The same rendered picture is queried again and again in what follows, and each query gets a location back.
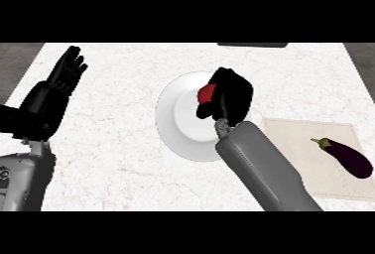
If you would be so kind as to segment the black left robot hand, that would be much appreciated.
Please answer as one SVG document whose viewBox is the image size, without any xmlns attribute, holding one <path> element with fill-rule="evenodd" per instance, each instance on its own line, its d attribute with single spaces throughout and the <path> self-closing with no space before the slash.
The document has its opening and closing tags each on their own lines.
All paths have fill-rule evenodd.
<svg viewBox="0 0 375 254">
<path fill-rule="evenodd" d="M 0 104 L 0 133 L 13 139 L 47 141 L 57 132 L 88 65 L 81 48 L 69 46 L 46 80 L 32 87 L 17 108 Z"/>
</svg>

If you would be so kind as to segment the beige placemat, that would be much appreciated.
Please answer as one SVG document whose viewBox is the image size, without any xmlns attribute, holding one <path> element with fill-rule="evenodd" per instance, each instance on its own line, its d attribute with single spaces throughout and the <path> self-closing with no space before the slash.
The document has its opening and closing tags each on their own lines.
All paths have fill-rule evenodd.
<svg viewBox="0 0 375 254">
<path fill-rule="evenodd" d="M 375 202 L 373 179 L 354 178 L 314 142 L 329 138 L 361 152 L 350 124 L 265 118 L 264 133 L 295 167 L 311 196 Z"/>
</svg>

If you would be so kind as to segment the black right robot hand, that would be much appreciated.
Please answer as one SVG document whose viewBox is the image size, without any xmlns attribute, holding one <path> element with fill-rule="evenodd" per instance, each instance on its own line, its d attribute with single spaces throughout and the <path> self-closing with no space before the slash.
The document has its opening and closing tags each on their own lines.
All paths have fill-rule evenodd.
<svg viewBox="0 0 375 254">
<path fill-rule="evenodd" d="M 196 117 L 214 120 L 226 119 L 234 127 L 246 118 L 254 95 L 251 83 L 230 68 L 220 67 L 208 81 L 215 84 L 211 101 L 198 103 Z"/>
</svg>

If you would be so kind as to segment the white round plate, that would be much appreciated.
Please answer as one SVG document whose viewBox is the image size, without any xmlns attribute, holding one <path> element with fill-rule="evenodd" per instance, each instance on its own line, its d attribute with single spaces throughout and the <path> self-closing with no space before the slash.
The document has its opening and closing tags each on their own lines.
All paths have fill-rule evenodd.
<svg viewBox="0 0 375 254">
<path fill-rule="evenodd" d="M 155 124 L 168 149 L 186 160 L 215 162 L 218 136 L 215 120 L 196 117 L 196 93 L 214 72 L 195 71 L 177 77 L 162 90 L 155 110 Z"/>
</svg>

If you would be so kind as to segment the red tomato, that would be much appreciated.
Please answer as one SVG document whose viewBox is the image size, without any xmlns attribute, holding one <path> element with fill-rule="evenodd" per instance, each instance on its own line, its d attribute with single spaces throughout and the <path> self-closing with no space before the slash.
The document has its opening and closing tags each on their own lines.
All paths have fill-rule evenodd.
<svg viewBox="0 0 375 254">
<path fill-rule="evenodd" d="M 198 91 L 198 103 L 203 104 L 205 102 L 211 101 L 211 97 L 214 94 L 215 84 L 206 84 Z"/>
</svg>

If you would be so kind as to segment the purple eggplant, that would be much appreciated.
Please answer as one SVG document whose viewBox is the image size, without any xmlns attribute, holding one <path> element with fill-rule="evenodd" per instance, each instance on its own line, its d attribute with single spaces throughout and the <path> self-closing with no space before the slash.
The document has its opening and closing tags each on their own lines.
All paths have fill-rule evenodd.
<svg viewBox="0 0 375 254">
<path fill-rule="evenodd" d="M 329 154 L 339 165 L 357 179 L 367 179 L 372 176 L 373 166 L 367 158 L 347 145 L 328 138 L 311 139 L 320 150 Z"/>
</svg>

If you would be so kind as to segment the dark grey flat object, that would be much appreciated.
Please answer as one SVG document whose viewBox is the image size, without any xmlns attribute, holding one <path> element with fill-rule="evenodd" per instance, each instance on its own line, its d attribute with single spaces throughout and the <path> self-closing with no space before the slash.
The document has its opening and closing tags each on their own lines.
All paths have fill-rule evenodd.
<svg viewBox="0 0 375 254">
<path fill-rule="evenodd" d="M 288 43 L 217 43 L 226 47 L 285 48 Z"/>
</svg>

